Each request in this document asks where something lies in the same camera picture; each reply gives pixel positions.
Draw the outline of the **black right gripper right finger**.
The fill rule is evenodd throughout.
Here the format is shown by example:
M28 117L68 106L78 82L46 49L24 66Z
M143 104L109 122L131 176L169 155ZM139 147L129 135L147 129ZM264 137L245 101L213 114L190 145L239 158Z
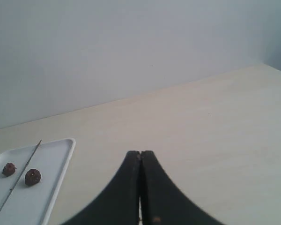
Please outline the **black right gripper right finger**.
M152 151L140 154L140 205L144 225L221 225L169 178Z

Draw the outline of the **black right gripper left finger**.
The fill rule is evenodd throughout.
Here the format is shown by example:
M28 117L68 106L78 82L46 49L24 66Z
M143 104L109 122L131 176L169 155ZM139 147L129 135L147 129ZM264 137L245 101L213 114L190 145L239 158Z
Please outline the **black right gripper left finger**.
M65 225L137 225L141 155L128 151L103 191Z

